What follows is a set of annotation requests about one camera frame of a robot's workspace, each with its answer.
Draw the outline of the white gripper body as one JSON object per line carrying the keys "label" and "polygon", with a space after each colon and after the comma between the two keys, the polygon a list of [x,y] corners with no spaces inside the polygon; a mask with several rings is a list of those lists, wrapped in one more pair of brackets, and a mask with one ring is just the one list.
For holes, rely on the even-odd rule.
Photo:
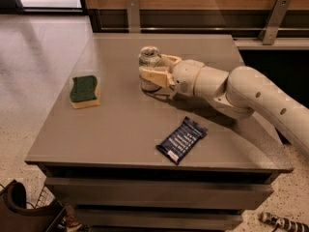
{"label": "white gripper body", "polygon": [[205,66],[196,60],[183,60],[173,69],[175,91],[179,94],[192,97],[194,95],[194,83],[199,71]]}

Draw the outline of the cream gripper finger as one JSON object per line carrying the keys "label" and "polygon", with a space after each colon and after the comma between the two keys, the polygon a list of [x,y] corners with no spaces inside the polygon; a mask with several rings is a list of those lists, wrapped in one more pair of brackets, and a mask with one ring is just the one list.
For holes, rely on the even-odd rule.
{"label": "cream gripper finger", "polygon": [[161,54],[159,65],[165,67],[168,71],[171,71],[181,60],[182,58],[179,56]]}
{"label": "cream gripper finger", "polygon": [[140,67],[139,75],[143,89],[167,88],[175,84],[168,67]]}

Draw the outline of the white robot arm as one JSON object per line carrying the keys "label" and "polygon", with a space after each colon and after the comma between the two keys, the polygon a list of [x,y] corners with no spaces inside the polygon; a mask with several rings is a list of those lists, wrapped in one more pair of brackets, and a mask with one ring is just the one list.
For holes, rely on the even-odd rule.
{"label": "white robot arm", "polygon": [[141,88],[147,92],[170,88],[177,94],[201,98],[234,119],[257,112],[309,157],[309,109],[253,68],[240,66],[225,72],[145,47],[139,53],[139,76]]}

